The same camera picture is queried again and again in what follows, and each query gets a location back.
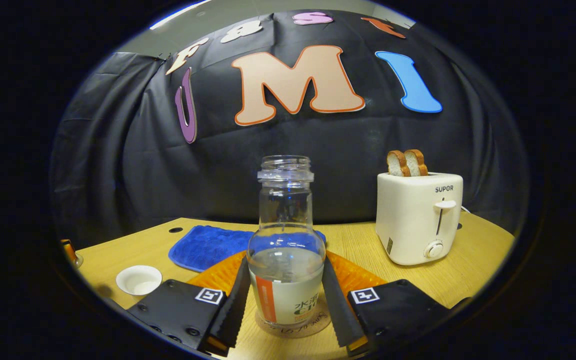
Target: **toast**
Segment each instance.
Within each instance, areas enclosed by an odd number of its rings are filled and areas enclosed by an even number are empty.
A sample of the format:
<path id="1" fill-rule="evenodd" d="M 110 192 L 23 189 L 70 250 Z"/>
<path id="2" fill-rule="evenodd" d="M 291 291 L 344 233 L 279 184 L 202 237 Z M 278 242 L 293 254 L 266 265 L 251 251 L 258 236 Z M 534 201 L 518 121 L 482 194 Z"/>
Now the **toast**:
<path id="1" fill-rule="evenodd" d="M 388 173 L 394 176 L 410 176 L 410 169 L 406 164 L 406 157 L 399 150 L 388 152 L 386 157 Z"/>
<path id="2" fill-rule="evenodd" d="M 410 170 L 410 176 L 428 175 L 428 167 L 424 164 L 424 155 L 421 151 L 413 148 L 404 152 L 406 165 Z"/>

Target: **bottle label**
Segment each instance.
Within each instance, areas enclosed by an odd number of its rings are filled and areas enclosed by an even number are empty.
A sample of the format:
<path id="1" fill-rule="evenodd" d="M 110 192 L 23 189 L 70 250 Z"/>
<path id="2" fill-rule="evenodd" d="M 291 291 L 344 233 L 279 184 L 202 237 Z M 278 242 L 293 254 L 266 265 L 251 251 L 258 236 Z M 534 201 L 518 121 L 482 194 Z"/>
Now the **bottle label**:
<path id="1" fill-rule="evenodd" d="M 266 321 L 281 325 L 308 319 L 320 294 L 323 266 L 312 277 L 299 282 L 272 282 L 250 271 L 254 300 Z"/>

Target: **white toaster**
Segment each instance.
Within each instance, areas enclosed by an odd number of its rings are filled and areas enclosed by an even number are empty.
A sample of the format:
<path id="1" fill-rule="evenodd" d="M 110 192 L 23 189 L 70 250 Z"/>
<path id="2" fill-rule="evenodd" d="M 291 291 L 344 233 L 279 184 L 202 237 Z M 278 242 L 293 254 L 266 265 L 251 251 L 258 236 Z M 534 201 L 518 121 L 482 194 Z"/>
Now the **white toaster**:
<path id="1" fill-rule="evenodd" d="M 377 175 L 375 231 L 388 257 L 400 265 L 441 259 L 453 246 L 464 179 L 452 173 Z"/>

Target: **glass bottle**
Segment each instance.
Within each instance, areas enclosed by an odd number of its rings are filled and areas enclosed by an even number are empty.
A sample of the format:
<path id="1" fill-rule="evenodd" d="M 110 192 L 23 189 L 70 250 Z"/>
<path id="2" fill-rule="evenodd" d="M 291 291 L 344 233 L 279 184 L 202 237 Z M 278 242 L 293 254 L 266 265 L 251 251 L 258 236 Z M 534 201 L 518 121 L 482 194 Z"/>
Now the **glass bottle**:
<path id="1" fill-rule="evenodd" d="M 310 167 L 305 156 L 273 155 L 257 173 L 259 230 L 246 256 L 259 315 L 277 328 L 310 321 L 322 284 L 326 248 L 313 230 Z"/>

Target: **small white bowl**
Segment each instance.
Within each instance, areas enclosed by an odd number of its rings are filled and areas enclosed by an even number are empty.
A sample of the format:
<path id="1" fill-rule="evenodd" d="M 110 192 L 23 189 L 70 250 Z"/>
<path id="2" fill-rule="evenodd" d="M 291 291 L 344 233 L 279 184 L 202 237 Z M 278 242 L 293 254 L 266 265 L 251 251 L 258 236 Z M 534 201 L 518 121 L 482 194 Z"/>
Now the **small white bowl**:
<path id="1" fill-rule="evenodd" d="M 115 281 L 121 291 L 131 296 L 144 296 L 162 284 L 162 272 L 152 266 L 135 265 L 119 272 Z"/>

